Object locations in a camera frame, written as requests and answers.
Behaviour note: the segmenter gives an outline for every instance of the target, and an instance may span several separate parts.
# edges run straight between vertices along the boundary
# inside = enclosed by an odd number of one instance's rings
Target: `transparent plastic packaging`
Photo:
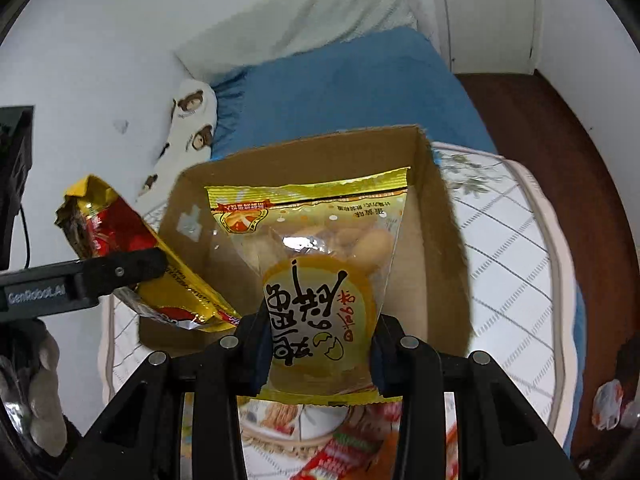
[[[269,389],[331,396],[370,388],[370,340],[407,170],[321,184],[207,187],[216,221],[262,280],[273,336]]]

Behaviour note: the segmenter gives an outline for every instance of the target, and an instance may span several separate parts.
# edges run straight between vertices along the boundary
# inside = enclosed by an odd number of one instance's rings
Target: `egg yolk snack package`
[[[159,247],[166,254],[163,276],[114,294],[141,316],[187,329],[233,328],[239,315],[145,224],[107,183],[90,175],[65,193],[56,225],[80,258]]]
[[[369,348],[407,171],[321,184],[207,187],[212,215],[262,280],[273,337],[266,389],[273,394],[263,389],[260,398],[316,404],[327,403],[319,396],[345,404],[378,398]]]

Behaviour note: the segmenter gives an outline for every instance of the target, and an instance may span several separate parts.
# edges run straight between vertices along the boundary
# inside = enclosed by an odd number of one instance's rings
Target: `metal screw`
[[[406,335],[404,336],[401,340],[400,340],[400,344],[404,347],[404,348],[408,348],[408,349],[414,349],[414,348],[418,348],[418,345],[420,344],[420,341],[418,341],[414,336],[412,335]]]
[[[238,346],[238,343],[238,338],[234,335],[225,335],[220,340],[220,346],[222,346],[222,348],[235,348]]]
[[[487,365],[491,362],[489,354],[487,352],[483,352],[482,350],[474,352],[473,359],[479,365]]]
[[[166,354],[164,352],[153,352],[149,356],[149,364],[153,366],[161,365],[166,361]]]

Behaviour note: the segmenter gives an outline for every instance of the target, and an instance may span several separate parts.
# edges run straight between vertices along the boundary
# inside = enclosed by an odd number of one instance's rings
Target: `plastic bag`
[[[268,388],[312,396],[370,388],[370,340],[407,171],[322,184],[207,187],[213,216],[262,279],[273,337]]]
[[[56,225],[81,258],[113,251],[161,248],[167,270],[155,280],[114,294],[141,316],[187,329],[228,330],[239,314],[160,239],[107,183],[89,175],[65,193]]]

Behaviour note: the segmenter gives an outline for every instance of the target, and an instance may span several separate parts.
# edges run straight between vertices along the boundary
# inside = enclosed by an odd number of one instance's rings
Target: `brown floor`
[[[460,76],[498,151],[524,164],[553,204],[574,256],[587,312],[584,395],[572,445],[578,455],[599,432],[590,424],[600,384],[639,325],[638,260],[616,188],[588,134],[540,75]]]

